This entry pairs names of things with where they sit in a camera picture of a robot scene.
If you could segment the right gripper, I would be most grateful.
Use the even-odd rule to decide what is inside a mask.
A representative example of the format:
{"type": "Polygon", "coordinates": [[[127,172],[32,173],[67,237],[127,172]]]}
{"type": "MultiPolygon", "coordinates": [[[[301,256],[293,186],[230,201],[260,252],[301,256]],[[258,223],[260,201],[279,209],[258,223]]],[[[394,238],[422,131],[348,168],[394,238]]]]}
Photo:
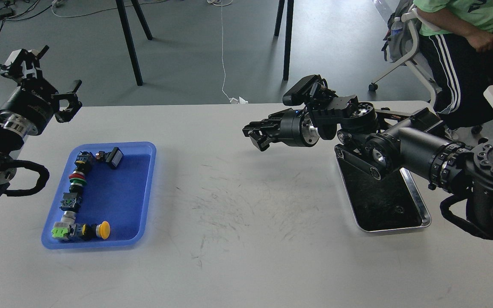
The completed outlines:
{"type": "Polygon", "coordinates": [[[242,131],[249,134],[255,148],[262,152],[271,143],[283,142],[291,147],[310,148],[320,139],[309,113],[303,110],[286,110],[284,115],[270,114],[266,119],[251,121],[242,131]]]}

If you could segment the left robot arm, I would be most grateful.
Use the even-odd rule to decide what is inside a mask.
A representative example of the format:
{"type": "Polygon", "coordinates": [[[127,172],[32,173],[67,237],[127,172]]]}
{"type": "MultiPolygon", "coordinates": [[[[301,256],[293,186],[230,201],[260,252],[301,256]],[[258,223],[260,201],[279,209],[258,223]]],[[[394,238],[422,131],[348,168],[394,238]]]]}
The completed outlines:
{"type": "Polygon", "coordinates": [[[25,136],[40,135],[52,118],[69,122],[82,107],[76,94],[81,80],[74,81],[72,90],[59,93],[43,77],[40,60],[48,49],[15,50],[0,65],[0,75],[16,82],[15,90],[0,109],[0,197],[34,195],[45,187],[50,176],[47,168],[30,160],[14,159],[11,153],[22,148],[25,136]],[[19,168],[39,174],[33,188],[9,189],[19,168]]]}

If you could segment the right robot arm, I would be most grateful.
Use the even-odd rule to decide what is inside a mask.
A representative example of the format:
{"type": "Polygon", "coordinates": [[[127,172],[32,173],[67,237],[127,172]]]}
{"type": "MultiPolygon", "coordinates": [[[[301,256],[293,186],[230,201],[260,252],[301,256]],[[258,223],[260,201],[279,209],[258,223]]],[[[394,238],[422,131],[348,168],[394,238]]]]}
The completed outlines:
{"type": "Polygon", "coordinates": [[[477,146],[444,138],[444,123],[429,108],[414,113],[376,109],[355,95],[338,96],[319,75],[302,78],[282,97],[286,109],[251,121],[243,134],[265,151],[282,142],[312,147],[337,137],[337,160],[381,181],[406,169],[431,190],[450,197],[442,216],[472,236],[493,240],[493,139],[477,146]]]}

